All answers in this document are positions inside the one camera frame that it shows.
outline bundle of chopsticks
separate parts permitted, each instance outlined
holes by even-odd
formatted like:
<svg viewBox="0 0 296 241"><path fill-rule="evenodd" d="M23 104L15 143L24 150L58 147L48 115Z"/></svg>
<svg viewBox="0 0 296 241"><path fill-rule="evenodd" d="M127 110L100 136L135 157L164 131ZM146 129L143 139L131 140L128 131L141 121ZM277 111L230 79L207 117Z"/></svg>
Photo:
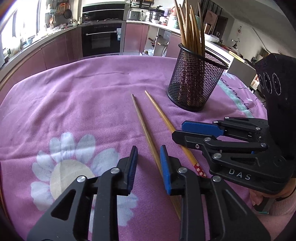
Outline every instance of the bundle of chopsticks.
<svg viewBox="0 0 296 241"><path fill-rule="evenodd" d="M181 40L182 45L201 56L205 56L205 33L204 33L204 26L203 26L203 20L202 20L202 11L200 8L200 3L198 3L198 11L200 16L200 32L198 29L196 17L194 14L194 9L192 5L190 7L188 6L187 0L185 0L185 14L182 10L181 4L177 4L177 1L174 0L176 12L177 12L177 18L179 22L179 28L181 33Z"/></svg>

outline mesh cup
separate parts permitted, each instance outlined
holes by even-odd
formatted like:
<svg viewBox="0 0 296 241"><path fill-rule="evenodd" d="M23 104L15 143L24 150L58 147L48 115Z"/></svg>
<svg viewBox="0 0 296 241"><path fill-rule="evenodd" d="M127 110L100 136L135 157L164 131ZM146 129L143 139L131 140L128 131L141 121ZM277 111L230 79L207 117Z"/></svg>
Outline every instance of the mesh cup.
<svg viewBox="0 0 296 241"><path fill-rule="evenodd" d="M193 112L200 111L228 65L208 51L203 57L184 48L182 44L179 47L179 56L167 94L178 107Z"/></svg>

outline oven handle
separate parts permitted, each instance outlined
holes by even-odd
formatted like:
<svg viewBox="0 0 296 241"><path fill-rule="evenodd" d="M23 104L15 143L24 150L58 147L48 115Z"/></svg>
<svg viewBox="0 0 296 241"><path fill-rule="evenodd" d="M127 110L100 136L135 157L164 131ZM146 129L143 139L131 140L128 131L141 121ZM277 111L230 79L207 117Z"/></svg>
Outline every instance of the oven handle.
<svg viewBox="0 0 296 241"><path fill-rule="evenodd" d="M94 34L108 34L108 33L117 33L117 31L110 31L110 32L101 32L101 33L94 33Z"/></svg>

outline pink sweater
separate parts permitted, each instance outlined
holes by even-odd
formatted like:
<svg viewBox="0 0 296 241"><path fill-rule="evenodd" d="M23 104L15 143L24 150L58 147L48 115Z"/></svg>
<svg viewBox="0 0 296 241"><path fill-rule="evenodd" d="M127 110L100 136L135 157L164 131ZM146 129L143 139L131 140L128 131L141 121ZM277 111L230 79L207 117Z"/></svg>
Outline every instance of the pink sweater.
<svg viewBox="0 0 296 241"><path fill-rule="evenodd" d="M290 221L296 211L296 191L288 198L275 202L268 215L257 214L259 220L269 231L274 240Z"/></svg>

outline tablecloth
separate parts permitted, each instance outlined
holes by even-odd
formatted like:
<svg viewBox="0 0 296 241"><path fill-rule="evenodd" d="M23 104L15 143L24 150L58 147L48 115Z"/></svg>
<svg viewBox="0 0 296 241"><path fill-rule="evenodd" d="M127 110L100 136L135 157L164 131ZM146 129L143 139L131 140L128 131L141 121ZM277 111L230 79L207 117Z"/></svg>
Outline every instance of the tablecloth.
<svg viewBox="0 0 296 241"><path fill-rule="evenodd" d="M0 164L11 221L26 240L29 230L79 175L101 175L139 151L132 193L118 197L120 240L177 241L180 221L146 143L131 94L137 98L155 145L194 170L147 98L147 90L177 129L185 120L212 123L225 116L267 118L260 101L224 73L200 112L167 97L176 59L106 56L33 75L16 84L0 106ZM201 151L192 150L208 176ZM252 206L248 189L230 184Z"/></svg>

